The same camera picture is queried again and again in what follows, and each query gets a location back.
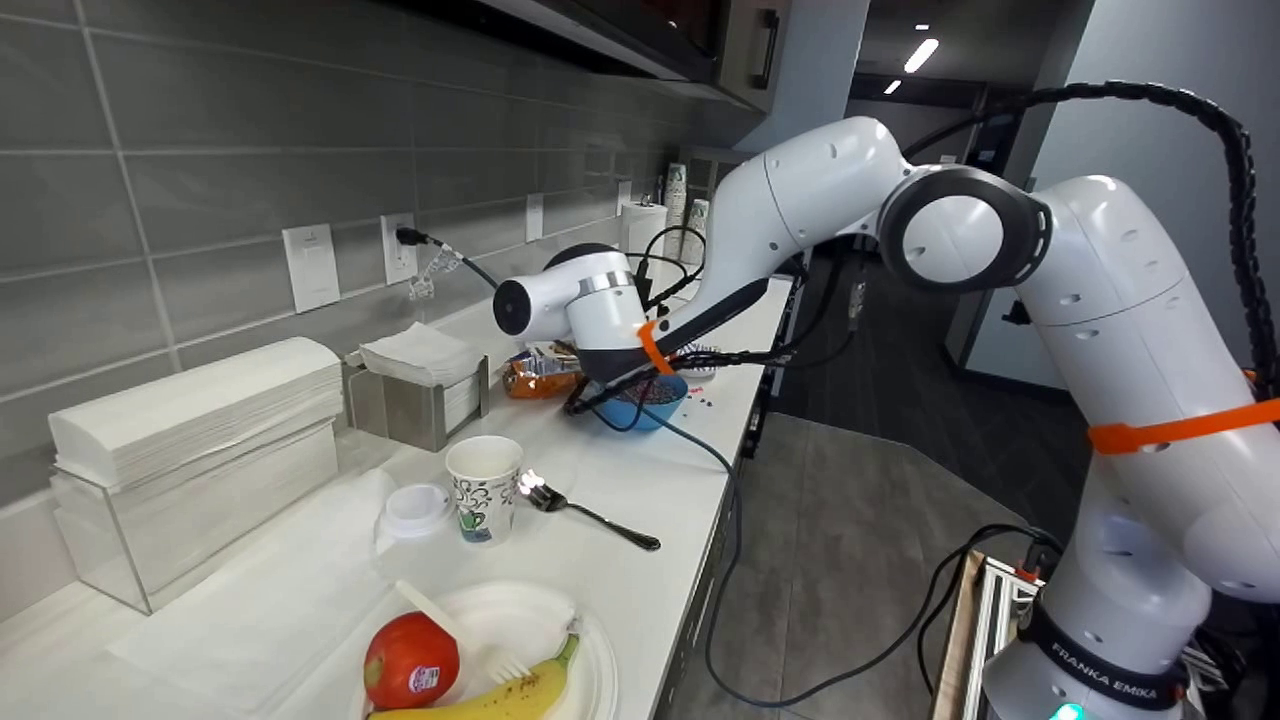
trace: ceiling light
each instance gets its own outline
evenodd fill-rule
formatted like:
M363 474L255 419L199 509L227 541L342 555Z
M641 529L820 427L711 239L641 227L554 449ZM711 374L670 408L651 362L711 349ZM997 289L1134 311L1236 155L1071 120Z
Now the ceiling light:
M936 37L923 37L923 40L915 44L915 52L907 55L905 71L911 74L915 67L923 67L936 47L939 47L939 40L936 40Z

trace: cup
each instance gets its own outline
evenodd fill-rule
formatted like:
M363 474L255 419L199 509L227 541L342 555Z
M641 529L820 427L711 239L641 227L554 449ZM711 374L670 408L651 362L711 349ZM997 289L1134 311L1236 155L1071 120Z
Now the cup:
M507 437L469 437L446 449L449 509L469 542L514 532L520 466L523 449Z

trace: countertop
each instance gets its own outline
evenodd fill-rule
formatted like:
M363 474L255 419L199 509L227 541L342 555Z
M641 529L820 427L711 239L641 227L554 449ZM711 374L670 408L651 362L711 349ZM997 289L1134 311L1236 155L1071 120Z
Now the countertop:
M784 301L788 280L771 280L769 297L739 320L711 331L708 343L769 349L779 327ZM449 314L441 327L469 331L477 327L477 311ZM671 423L708 440L717 453L735 456L760 374L760 369L720 369L691 401L681 404ZM708 561L730 482L723 466L704 449L691 449L671 430L617 437L593 417L563 417L560 404L515 404L497 395L484 419L466 427L466 437L477 430L515 437L528 449L528 464L563 497L660 534L664 548L637 553L579 515L542 515L523 509L514 534L494 548L453 542L446 561L441 553L430 561L416 542L396 542L375 555L375 572L384 581L409 574L430 593L453 593L484 581L528 581L573 596L614 647L622 675L617 715L651 715L689 599ZM348 430L342 449L344 471L255 534L241 541L227 553L227 567L262 561L280 542L280 523L315 513L331 491L368 482L372 471L393 482L441 478L436 453L384 442L360 430ZM342 647L306 658L307 675L300 675L272 712L227 712L225 702L210 702L188 691L192 684L199 686L199 675L174 684L158 675L158 666L146 672L113 653L113 642L146 630L146 622L159 622L174 609L135 614L86 585L67 585L25 614L0 622L0 715L357 715L352 686L368 629L352 629Z

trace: paper towel holder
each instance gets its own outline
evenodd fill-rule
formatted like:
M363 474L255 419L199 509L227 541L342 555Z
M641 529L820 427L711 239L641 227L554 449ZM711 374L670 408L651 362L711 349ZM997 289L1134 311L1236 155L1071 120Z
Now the paper towel holder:
M375 374L357 357L348 357L344 387L352 427L441 453L453 430L484 410L489 357L477 360L471 374L436 387Z

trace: plate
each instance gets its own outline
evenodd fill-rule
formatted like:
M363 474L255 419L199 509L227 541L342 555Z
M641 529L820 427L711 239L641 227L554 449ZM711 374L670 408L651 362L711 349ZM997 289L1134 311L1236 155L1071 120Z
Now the plate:
M579 622L579 647L569 665L569 686L560 702L549 712L549 720L617 720L622 702L622 675L614 647L593 614L584 614L563 593L542 586L542 585L471 585L459 593L441 596L449 614L469 630L469 642L497 642L514 647L528 665L558 657L563 642L563 629L576 614ZM489 686L479 672L466 672L457 686L446 694L446 702L469 699Z

